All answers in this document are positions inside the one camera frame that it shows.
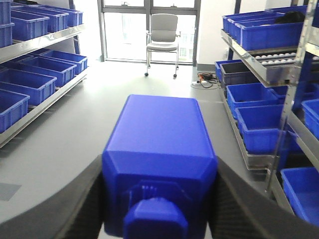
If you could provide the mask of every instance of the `metal shelving rack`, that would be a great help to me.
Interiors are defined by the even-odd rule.
[[[28,41],[14,41],[14,45],[0,48],[0,63],[9,61],[16,57],[38,50],[40,48],[58,43],[65,39],[77,36],[83,30],[85,30],[85,26],[82,24],[79,26],[67,28],[59,32],[50,33],[48,35],[41,36]],[[6,143],[8,143],[14,136],[21,132],[39,115],[41,115],[45,110],[47,110],[51,105],[53,105],[58,99],[60,99],[68,91],[75,87],[79,82],[84,80],[87,75],[87,71],[88,70],[84,70],[81,74],[77,75],[66,85],[58,89],[52,96],[50,96],[40,105],[32,108],[32,110],[28,112],[26,116],[24,116],[22,119],[20,119],[18,122],[16,122],[3,133],[0,133],[0,148],[2,148]]]
[[[304,125],[302,112],[297,111],[297,109],[300,107],[301,98],[306,88],[306,79],[309,79],[310,76],[313,56],[319,56],[319,28],[312,26],[317,4],[318,0],[310,0],[308,2],[307,15],[297,48],[275,48],[258,51],[246,51],[226,32],[223,30],[221,31],[222,39],[229,45],[230,49],[239,56],[244,64],[252,71],[252,73],[265,87],[288,85],[284,110],[280,121],[280,129],[281,132],[284,132],[290,127],[296,134],[296,138],[291,138],[288,136],[288,134],[281,133],[274,154],[267,155],[266,160],[261,160],[263,164],[268,163],[268,165],[266,167],[260,167],[260,169],[264,168],[267,170],[266,192],[268,195],[274,196],[278,205],[291,213],[293,213],[293,210],[277,177],[278,164],[281,160],[281,156],[285,157],[284,155],[286,153],[283,145],[287,145],[287,142],[290,140],[295,140],[305,155],[312,162],[314,167],[319,170],[319,140]],[[285,50],[297,50],[296,62],[294,64],[265,67],[260,62],[256,61],[253,56],[265,52],[270,53]],[[241,148],[247,168],[258,169],[257,166],[260,161],[251,160],[250,162],[253,162],[254,165],[250,165],[250,167],[248,167],[249,164],[247,164],[247,160],[249,162],[250,158],[256,159],[256,155],[247,154],[236,122],[229,110],[227,101],[225,100],[223,94],[221,94],[221,96],[223,98],[227,114],[234,129],[234,133]]]

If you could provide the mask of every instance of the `gray chair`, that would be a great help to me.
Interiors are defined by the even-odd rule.
[[[175,53],[176,62],[174,78],[177,76],[178,41],[176,42],[176,38],[180,36],[180,34],[176,33],[177,19],[178,17],[176,15],[164,13],[153,14],[151,16],[151,32],[147,33],[147,71],[145,76],[149,75],[152,52]]]

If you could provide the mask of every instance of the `concrete floor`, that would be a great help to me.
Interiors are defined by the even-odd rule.
[[[21,185],[0,200],[0,223],[52,196],[101,154],[129,94],[196,98],[216,154],[263,193],[262,179],[245,167],[218,90],[192,88],[192,66],[180,66],[176,79],[173,65],[153,64],[148,77],[145,70],[123,62],[90,67],[86,80],[0,149],[0,183]]]

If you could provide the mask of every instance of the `shelf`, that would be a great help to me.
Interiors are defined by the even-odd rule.
[[[319,28],[311,27],[308,43],[306,43],[306,51],[319,56]]]
[[[257,61],[252,55],[260,53],[271,53],[281,51],[292,51],[296,48],[273,48],[257,51],[246,51],[233,38],[231,38],[224,30],[221,30],[223,40],[229,47],[240,57],[249,70],[258,78],[265,87],[275,87],[287,85],[289,71],[293,64],[285,64],[278,66],[264,67],[261,62]]]
[[[82,24],[28,41],[13,41],[15,44],[0,48],[0,63],[76,36],[83,30],[85,30],[85,26]]]
[[[274,157],[272,155],[257,155],[257,154],[249,154],[246,151],[244,141],[240,135],[240,132],[237,128],[235,119],[233,118],[233,115],[230,111],[230,108],[228,106],[227,100],[224,97],[223,90],[220,89],[220,96],[223,100],[229,121],[231,123],[231,126],[233,128],[233,131],[235,133],[238,146],[240,148],[241,154],[243,156],[243,159],[245,161],[246,167],[248,170],[267,170],[269,168],[269,165],[274,162]]]
[[[88,69],[84,70],[81,74],[73,78],[66,85],[61,87],[52,96],[42,102],[40,105],[33,108],[26,116],[8,128],[5,132],[0,134],[0,148],[2,148],[6,143],[8,143],[13,137],[15,137],[19,132],[21,132],[25,127],[27,127],[32,121],[34,121],[38,116],[40,116],[44,111],[46,111],[51,105],[58,101],[62,96],[69,92],[73,87],[75,87],[79,82],[84,80],[87,75]]]
[[[289,115],[288,125],[297,134],[296,142],[299,147],[303,150],[314,167],[319,170],[319,140],[294,113]]]

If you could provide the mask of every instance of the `blue storage box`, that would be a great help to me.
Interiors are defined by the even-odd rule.
[[[76,65],[43,57],[34,57],[18,64],[17,67],[23,71],[56,77],[55,85],[62,87],[74,78]]]
[[[0,25],[11,23],[10,4],[13,0],[0,0]]]
[[[129,96],[102,170],[108,234],[205,237],[217,158],[196,99]]]
[[[70,63],[70,64],[75,64],[75,74],[78,75],[82,71],[84,71],[88,65],[87,61],[88,58],[86,56],[81,56],[78,54],[72,54],[72,53],[67,53],[67,52],[62,52],[62,51],[54,51],[54,50],[43,50],[42,53],[39,53],[41,57],[48,57],[50,59],[56,59],[62,62]]]
[[[237,63],[237,62],[241,62],[241,60],[228,60],[228,61],[216,61],[215,62],[215,72],[216,72],[216,76],[217,76],[217,79],[219,80],[219,82],[221,82],[223,79],[220,65],[221,64],[228,64],[228,63]]]
[[[279,87],[273,87],[269,89],[279,99],[279,104],[283,104],[285,102],[285,98],[286,98],[286,94],[288,90],[287,86],[279,86]],[[318,91],[318,87],[315,84],[309,84],[306,88],[306,92],[304,93],[302,100],[307,101],[307,100],[316,99],[318,97],[317,91]]]
[[[46,35],[49,19],[46,16],[12,10],[11,20],[15,24],[12,29],[13,39],[27,41]]]
[[[25,11],[36,15],[49,17],[48,32],[57,32],[67,28],[67,16],[69,14],[66,12],[49,10],[36,6],[22,6],[17,9],[18,11]]]
[[[237,108],[239,131],[251,154],[273,153],[279,136],[282,105]]]
[[[26,55],[22,55],[22,56],[14,58],[14,59],[11,59],[10,62],[21,63],[23,61],[27,61],[27,60],[30,60],[32,58],[34,58],[34,56],[26,54]]]
[[[275,22],[261,20],[237,24],[241,28],[240,45],[247,51],[298,46],[303,22],[272,24],[271,21]]]
[[[319,139],[319,99],[302,102],[305,125]]]
[[[238,107],[276,105],[278,98],[261,83],[227,86],[227,102],[233,117],[237,119]]]
[[[27,95],[0,90],[0,133],[27,114],[29,99]]]
[[[55,92],[56,77],[19,70],[0,72],[0,89],[30,96],[29,105],[37,106]]]
[[[240,43],[241,39],[241,28],[239,27],[240,24],[246,23],[249,24],[251,22],[259,22],[259,21],[267,21],[271,20],[271,22],[275,22],[275,19],[277,17],[283,16],[283,13],[274,13],[272,15],[266,16],[266,17],[261,17],[258,19],[253,19],[253,20],[236,20],[233,21],[233,24],[230,24],[229,26],[229,35],[232,36],[238,43]]]
[[[239,85],[248,83],[258,83],[259,80],[247,68],[243,62],[221,64],[222,87],[228,85]]]
[[[0,48],[12,45],[12,27],[14,23],[0,25]]]
[[[42,8],[56,10],[56,11],[67,12],[69,14],[67,17],[67,25],[70,27],[78,26],[78,25],[81,25],[83,23],[83,12],[82,11],[77,11],[77,10],[67,9],[67,8],[62,8],[62,7],[57,7],[57,6],[49,6],[49,5],[37,5],[37,6],[42,7]]]
[[[223,30],[227,33],[229,33],[229,26],[230,22],[228,19],[236,18],[236,17],[241,17],[241,16],[254,16],[254,15],[260,15],[260,14],[265,14],[269,13],[269,11],[255,11],[255,12],[245,12],[245,13],[237,13],[237,14],[231,14],[231,15],[226,15],[223,16]]]
[[[281,12],[281,13],[287,13],[289,11],[300,11],[304,15],[306,15],[307,5],[270,8],[270,9],[266,9],[266,11],[268,11],[268,12]]]
[[[319,173],[316,168],[281,170],[284,192],[295,214],[319,227]]]

